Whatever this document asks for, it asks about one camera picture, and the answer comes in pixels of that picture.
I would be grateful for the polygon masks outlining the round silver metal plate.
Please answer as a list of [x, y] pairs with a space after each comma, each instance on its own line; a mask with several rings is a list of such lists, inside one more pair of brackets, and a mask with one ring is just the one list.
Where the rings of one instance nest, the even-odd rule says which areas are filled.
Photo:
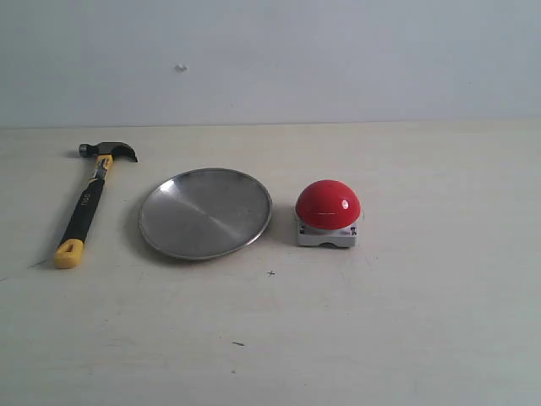
[[158, 185], [139, 209], [139, 230], [155, 251], [184, 261], [207, 261], [252, 244], [267, 228], [272, 199], [256, 178], [206, 167]]

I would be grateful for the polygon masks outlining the yellow black claw hammer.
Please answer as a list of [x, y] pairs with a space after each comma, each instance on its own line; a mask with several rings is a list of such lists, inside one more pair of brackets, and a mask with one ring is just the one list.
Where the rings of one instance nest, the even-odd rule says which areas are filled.
[[134, 149], [123, 142], [101, 142], [96, 145], [80, 144], [79, 154], [94, 157], [96, 164], [85, 189], [75, 205], [53, 262], [59, 269], [73, 269], [79, 265], [85, 248], [85, 240], [90, 230], [96, 209], [101, 199], [107, 174], [116, 158], [127, 158], [137, 162]]

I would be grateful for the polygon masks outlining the red dome push button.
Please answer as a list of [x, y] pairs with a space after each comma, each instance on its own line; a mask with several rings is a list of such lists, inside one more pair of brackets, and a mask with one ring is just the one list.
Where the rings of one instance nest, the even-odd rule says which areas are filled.
[[300, 193], [295, 205], [297, 245], [353, 248], [362, 214], [361, 201], [348, 185], [332, 179], [313, 182]]

